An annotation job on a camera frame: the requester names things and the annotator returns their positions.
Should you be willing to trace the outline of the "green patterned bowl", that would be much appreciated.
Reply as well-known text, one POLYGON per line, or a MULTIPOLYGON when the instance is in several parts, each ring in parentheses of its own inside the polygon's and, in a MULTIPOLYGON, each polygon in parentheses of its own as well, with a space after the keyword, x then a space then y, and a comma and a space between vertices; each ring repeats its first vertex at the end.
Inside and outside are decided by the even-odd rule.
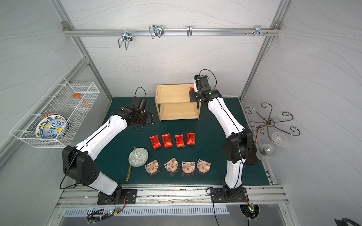
POLYGON ((139 147, 131 151, 128 161, 132 167, 140 167, 146 164, 148 157, 148 151, 145 148, 139 147))

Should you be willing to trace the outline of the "gold knife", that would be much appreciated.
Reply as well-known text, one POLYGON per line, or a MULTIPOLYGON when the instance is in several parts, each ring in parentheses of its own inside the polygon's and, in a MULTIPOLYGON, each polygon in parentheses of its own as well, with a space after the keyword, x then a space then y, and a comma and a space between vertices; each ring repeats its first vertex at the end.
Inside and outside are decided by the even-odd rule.
POLYGON ((128 168, 128 172, 127 172, 127 176, 126 176, 125 181, 129 181, 129 179, 131 177, 131 174, 132 174, 133 165, 131 163, 131 158, 133 156, 133 152, 134 152, 135 149, 136 149, 136 147, 133 148, 133 150, 131 151, 131 153, 129 154, 129 157, 128 157, 128 162, 129 162, 130 165, 129 165, 129 168, 128 168))

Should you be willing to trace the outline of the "brown tea bag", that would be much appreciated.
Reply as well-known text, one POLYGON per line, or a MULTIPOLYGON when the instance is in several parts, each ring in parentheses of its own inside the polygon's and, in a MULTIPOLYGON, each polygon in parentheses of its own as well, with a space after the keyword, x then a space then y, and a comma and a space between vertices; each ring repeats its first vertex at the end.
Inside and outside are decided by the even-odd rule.
POLYGON ((211 163, 203 161, 201 159, 197 162, 197 173, 202 176, 208 176, 211 168, 211 163))
POLYGON ((169 172, 170 176, 175 176, 180 170, 180 165, 175 158, 172 158, 164 164, 165 169, 169 172))
POLYGON ((182 162, 182 177, 194 177, 194 176, 195 176, 195 163, 182 162))
POLYGON ((155 175, 162 172, 157 160, 154 160, 154 161, 146 164, 145 165, 145 170, 146 170, 149 178, 154 177, 155 175))

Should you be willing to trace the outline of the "white vent strip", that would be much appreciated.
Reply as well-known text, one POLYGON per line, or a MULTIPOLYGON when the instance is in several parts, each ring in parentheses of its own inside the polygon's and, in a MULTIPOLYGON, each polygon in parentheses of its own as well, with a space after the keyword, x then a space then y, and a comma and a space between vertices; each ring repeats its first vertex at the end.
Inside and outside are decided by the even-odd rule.
MULTIPOLYGON (((63 217, 95 217, 112 212, 108 207, 66 208, 63 217)), ((204 216, 229 215, 226 205, 197 205, 197 206, 127 206, 117 216, 204 216)))

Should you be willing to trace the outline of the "aluminium top rail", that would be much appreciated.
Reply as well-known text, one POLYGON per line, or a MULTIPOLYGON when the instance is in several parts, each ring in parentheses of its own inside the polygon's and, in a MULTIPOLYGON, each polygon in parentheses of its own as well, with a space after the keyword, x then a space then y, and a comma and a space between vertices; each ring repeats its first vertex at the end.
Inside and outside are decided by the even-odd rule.
MULTIPOLYGON (((73 29, 63 31, 68 37, 120 37, 124 30, 130 32, 133 37, 150 37, 149 29, 73 29)), ((253 32, 255 28, 192 28, 191 37, 227 37, 247 36, 245 32, 253 32)), ((164 28, 163 37, 187 37, 187 28, 164 28)), ((269 36, 278 36, 280 29, 262 28, 263 32, 269 32, 269 36)))

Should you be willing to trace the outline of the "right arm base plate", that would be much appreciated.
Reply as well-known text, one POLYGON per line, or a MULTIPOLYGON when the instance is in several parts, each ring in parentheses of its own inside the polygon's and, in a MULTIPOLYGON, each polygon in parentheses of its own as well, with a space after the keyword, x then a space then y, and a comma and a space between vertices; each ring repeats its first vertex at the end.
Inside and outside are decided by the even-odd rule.
POLYGON ((243 186, 236 189, 229 189, 227 186, 209 187, 206 192, 214 203, 249 202, 247 190, 243 186))

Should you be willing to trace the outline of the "wooden two-tier shelf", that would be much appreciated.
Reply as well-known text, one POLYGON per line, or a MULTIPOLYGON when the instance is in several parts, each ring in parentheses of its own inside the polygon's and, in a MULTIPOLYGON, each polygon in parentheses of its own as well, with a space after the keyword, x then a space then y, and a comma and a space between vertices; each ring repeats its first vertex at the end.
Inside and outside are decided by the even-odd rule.
POLYGON ((160 121, 199 119, 201 105, 189 100, 193 84, 156 86, 155 104, 160 121))

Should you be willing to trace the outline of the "small metal hook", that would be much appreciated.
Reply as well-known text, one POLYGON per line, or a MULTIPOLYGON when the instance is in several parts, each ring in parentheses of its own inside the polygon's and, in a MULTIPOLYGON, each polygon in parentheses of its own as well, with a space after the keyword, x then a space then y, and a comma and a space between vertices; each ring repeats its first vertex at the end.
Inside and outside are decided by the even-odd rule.
POLYGON ((191 26, 191 25, 188 25, 188 26, 187 26, 187 36, 188 36, 188 37, 191 37, 191 36, 192 36, 192 26, 191 26))

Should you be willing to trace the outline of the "orange spatula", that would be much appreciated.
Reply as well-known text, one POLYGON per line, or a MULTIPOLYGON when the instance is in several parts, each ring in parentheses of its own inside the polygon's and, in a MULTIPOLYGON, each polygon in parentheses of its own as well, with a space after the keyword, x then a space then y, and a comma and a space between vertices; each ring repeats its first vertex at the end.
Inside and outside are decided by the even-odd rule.
POLYGON ((80 99, 88 108, 91 109, 91 107, 83 100, 83 98, 81 97, 81 94, 80 94, 80 93, 75 93, 75 94, 73 95, 73 98, 80 99))

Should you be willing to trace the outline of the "metal clamp hook right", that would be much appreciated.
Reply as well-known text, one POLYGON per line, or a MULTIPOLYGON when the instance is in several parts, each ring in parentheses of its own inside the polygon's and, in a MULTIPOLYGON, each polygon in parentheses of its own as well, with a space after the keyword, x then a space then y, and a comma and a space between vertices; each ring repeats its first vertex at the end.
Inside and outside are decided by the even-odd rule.
POLYGON ((258 36, 269 36, 269 35, 270 35, 269 32, 263 32, 260 25, 258 25, 253 32, 250 32, 250 33, 249 33, 249 32, 245 32, 245 34, 246 34, 247 36, 252 35, 252 36, 254 36, 254 37, 258 37, 258 36))

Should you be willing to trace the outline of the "wine glass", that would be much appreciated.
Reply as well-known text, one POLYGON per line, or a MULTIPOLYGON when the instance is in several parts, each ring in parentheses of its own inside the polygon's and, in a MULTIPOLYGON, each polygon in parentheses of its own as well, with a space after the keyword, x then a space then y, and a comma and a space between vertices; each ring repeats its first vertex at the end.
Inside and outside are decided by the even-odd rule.
POLYGON ((288 137, 280 132, 275 132, 271 136, 272 144, 263 144, 256 153, 256 157, 261 161, 271 159, 276 152, 275 147, 287 147, 290 143, 288 137))

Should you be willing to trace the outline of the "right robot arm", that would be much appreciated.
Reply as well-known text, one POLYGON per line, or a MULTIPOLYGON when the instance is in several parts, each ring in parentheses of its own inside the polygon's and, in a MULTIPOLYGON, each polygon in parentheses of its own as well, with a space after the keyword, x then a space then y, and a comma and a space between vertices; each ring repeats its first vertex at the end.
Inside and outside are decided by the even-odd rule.
POLYGON ((224 183, 228 193, 235 193, 242 187, 242 171, 254 143, 253 133, 236 120, 220 92, 211 89, 206 76, 195 75, 193 84, 194 90, 189 92, 190 102, 205 104, 225 133, 222 151, 227 160, 227 171, 224 183))

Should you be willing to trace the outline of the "metal scroll glass holder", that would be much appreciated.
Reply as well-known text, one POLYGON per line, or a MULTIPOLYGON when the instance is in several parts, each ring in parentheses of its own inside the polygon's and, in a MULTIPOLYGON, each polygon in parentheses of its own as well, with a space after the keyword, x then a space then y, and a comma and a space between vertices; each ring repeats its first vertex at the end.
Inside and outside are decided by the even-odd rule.
POLYGON ((247 115, 252 115, 253 113, 256 113, 261 118, 261 121, 249 121, 247 123, 247 128, 249 130, 251 130, 252 133, 253 133, 253 144, 256 144, 258 142, 259 135, 260 134, 263 135, 265 133, 265 131, 267 132, 267 136, 270 139, 270 141, 273 142, 273 140, 272 140, 272 138, 270 136, 270 133, 269 133, 269 128, 275 128, 278 131, 281 131, 281 132, 283 132, 285 134, 288 134, 288 135, 291 135, 291 136, 294 136, 294 137, 300 136, 301 132, 295 126, 289 127, 289 131, 280 129, 280 128, 278 128, 276 126, 278 123, 284 123, 284 122, 289 122, 289 121, 294 120, 293 114, 291 114, 290 112, 287 112, 287 111, 283 111, 281 113, 281 115, 285 119, 281 120, 281 121, 275 121, 271 117, 272 112, 273 112, 273 106, 270 103, 263 102, 263 103, 261 103, 261 107, 262 108, 268 108, 268 107, 270 108, 270 111, 269 111, 269 114, 268 114, 267 117, 261 116, 260 113, 258 113, 258 111, 253 107, 245 107, 244 108, 244 112, 247 115))

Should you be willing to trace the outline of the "green table mat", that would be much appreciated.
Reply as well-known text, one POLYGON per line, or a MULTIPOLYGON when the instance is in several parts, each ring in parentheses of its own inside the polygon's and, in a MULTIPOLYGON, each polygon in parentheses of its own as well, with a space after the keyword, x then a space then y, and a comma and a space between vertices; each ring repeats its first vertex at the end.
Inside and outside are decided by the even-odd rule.
POLYGON ((222 151, 226 140, 225 133, 215 116, 203 105, 199 119, 159 121, 135 130, 128 127, 119 133, 100 153, 96 159, 102 173, 114 181, 125 184, 177 184, 177 185, 221 185, 227 170, 227 161, 222 151), (153 149, 150 137, 170 134, 187 136, 189 132, 196 134, 193 146, 153 149), (162 172, 149 178, 145 167, 132 168, 129 181, 125 181, 129 162, 128 157, 134 147, 143 147, 149 153, 149 162, 157 160, 162 172), (164 164, 172 158, 178 163, 197 162, 199 159, 211 163, 208 176, 195 174, 194 177, 182 177, 178 172, 171 177, 164 164))

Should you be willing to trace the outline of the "round floor port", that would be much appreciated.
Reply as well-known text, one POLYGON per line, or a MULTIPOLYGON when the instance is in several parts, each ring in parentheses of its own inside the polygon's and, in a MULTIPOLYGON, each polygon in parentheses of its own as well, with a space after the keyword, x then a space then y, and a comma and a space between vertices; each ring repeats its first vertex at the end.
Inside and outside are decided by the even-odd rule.
POLYGON ((256 219, 260 213, 259 205, 250 203, 249 205, 240 205, 240 210, 246 218, 256 219))

